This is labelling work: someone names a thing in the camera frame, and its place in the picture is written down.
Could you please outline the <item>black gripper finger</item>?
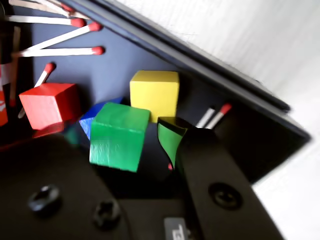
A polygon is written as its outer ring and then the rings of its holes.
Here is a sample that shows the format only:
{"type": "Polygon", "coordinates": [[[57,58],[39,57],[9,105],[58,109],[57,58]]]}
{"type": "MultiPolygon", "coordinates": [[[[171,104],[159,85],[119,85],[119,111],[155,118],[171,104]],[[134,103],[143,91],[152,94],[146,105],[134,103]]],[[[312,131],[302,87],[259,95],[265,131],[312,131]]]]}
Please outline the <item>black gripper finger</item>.
{"type": "Polygon", "coordinates": [[[280,240],[282,235],[214,132],[159,117],[181,140],[170,165],[183,183],[185,215],[164,219],[167,240],[280,240]]]}
{"type": "Polygon", "coordinates": [[[129,240],[121,208],[88,158],[52,134],[0,152],[3,240],[129,240]]]}

